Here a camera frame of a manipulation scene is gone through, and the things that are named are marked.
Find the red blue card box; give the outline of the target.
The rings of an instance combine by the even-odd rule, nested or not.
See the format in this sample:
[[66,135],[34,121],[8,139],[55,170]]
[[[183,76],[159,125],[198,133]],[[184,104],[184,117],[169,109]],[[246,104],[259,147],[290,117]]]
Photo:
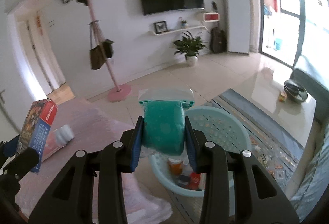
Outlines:
[[39,161],[36,166],[31,169],[31,172],[39,173],[40,171],[47,137],[50,133],[56,113],[57,105],[51,99],[34,101],[28,111],[18,139],[16,156],[27,148],[36,150]]

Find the pink yogurt bottle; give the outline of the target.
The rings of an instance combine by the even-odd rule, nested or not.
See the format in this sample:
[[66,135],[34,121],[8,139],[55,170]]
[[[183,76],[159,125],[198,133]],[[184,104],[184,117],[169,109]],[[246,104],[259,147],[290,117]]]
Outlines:
[[58,150],[65,147],[71,140],[74,139],[74,137],[75,134],[68,124],[63,125],[50,133],[47,137],[41,161],[45,161]]

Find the teal tissue pack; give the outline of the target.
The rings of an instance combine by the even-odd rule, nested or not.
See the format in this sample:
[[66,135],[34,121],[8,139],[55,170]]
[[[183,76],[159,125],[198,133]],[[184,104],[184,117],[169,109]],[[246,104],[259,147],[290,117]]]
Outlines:
[[180,156],[185,144],[185,111],[195,103],[191,89],[144,89],[138,102],[143,115],[142,145],[167,156]]

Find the teal sofa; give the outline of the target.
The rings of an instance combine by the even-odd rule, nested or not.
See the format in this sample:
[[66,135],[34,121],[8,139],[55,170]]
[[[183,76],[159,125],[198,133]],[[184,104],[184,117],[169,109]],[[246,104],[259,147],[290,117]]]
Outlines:
[[316,100],[302,158],[286,194],[300,223],[328,223],[328,61],[300,56],[291,79]]

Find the glass coffee table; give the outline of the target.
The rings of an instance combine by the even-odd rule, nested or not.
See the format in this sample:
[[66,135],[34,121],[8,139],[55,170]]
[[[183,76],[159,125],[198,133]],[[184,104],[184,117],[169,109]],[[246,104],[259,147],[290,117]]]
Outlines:
[[289,98],[280,101],[284,82],[291,70],[264,67],[241,84],[222,93],[225,101],[239,112],[251,118],[253,123],[270,132],[283,146],[291,149],[292,144],[305,148],[315,114],[316,101],[309,95],[297,104]]

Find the white interior door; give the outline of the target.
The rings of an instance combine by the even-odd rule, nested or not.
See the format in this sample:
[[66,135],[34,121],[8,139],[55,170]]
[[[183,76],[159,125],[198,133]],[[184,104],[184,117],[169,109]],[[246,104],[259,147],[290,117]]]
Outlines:
[[28,104],[22,86],[15,65],[7,57],[1,57],[1,122],[5,126],[5,140],[20,134],[24,124]]

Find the dark ashtray bowl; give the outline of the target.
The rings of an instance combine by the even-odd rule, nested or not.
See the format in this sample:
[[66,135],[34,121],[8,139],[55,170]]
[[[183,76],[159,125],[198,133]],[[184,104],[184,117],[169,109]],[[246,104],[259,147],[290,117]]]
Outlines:
[[308,98],[306,89],[292,79],[284,82],[284,91],[287,97],[297,104],[305,102]]

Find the pink coat stand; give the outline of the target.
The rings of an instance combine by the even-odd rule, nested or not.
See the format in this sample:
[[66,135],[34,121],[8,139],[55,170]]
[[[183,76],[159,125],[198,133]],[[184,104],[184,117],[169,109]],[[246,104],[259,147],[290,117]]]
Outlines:
[[94,37],[96,38],[96,43],[97,43],[97,45],[100,46],[107,70],[110,74],[112,82],[114,83],[114,87],[111,90],[109,90],[109,92],[107,94],[107,99],[112,103],[117,103],[117,102],[123,101],[123,100],[127,99],[127,97],[131,94],[132,88],[128,84],[119,85],[119,83],[117,82],[114,71],[112,69],[112,66],[111,66],[110,62],[108,61],[108,58],[104,51],[103,44],[104,44],[105,38],[102,33],[102,30],[99,27],[98,20],[96,19],[93,2],[92,2],[92,0],[86,0],[86,1],[87,1],[88,8],[89,8],[89,14],[90,14],[90,18],[91,18],[91,27],[93,29]]

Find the brown hanging bag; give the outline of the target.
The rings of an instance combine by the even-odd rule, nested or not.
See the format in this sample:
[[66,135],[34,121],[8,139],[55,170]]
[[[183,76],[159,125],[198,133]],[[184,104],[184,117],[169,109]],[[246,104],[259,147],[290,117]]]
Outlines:
[[90,66],[92,70],[98,70],[100,69],[104,63],[105,59],[103,57],[103,53],[101,50],[100,45],[96,45],[95,47],[93,46],[93,41],[94,41],[94,23],[91,22],[89,24],[89,40],[90,40],[90,51],[89,51],[89,56],[90,56]]

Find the black hanging bag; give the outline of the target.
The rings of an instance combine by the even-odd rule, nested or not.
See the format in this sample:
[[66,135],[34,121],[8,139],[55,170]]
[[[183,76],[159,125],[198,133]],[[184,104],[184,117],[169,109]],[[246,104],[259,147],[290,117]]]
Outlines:
[[113,41],[112,40],[104,40],[102,43],[103,49],[105,51],[105,55],[107,59],[111,59],[113,57]]

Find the potted green plant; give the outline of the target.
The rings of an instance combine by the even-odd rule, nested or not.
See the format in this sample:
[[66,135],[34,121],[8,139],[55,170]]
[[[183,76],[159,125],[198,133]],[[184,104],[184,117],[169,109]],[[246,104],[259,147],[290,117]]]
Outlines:
[[193,67],[197,64],[198,55],[206,45],[200,36],[193,36],[191,32],[183,32],[181,39],[173,41],[176,48],[175,55],[184,55],[186,63]]

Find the white tall cabinet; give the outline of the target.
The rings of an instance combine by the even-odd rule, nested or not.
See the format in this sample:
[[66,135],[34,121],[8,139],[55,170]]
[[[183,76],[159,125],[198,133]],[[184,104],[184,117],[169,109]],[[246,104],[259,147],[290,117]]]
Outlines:
[[248,54],[250,50],[250,0],[226,0],[227,50]]

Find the red white wall cube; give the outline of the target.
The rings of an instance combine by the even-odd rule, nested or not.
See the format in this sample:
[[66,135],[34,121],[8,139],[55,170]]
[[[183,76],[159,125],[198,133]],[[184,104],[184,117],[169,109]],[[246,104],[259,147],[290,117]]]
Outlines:
[[219,22],[220,15],[217,12],[206,12],[203,14],[204,22]]

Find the white curved wall shelf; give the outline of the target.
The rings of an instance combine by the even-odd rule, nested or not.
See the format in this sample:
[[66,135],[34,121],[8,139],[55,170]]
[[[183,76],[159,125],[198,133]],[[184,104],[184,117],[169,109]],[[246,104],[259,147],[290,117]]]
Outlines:
[[166,35],[166,34],[174,34],[177,32],[185,32],[185,31],[189,31],[189,30],[206,30],[206,31],[208,31],[208,28],[204,25],[198,25],[198,26],[191,26],[191,27],[187,27],[187,28],[169,30],[169,31],[162,32],[159,34],[157,34],[155,31],[148,31],[147,34],[154,35],[154,36],[162,36],[162,35]]

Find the black picture frame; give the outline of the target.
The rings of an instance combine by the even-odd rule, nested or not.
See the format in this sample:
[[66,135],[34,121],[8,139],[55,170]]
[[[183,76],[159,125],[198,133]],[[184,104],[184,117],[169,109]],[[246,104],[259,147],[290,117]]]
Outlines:
[[162,34],[168,31],[167,22],[160,21],[154,23],[154,32],[155,34]]

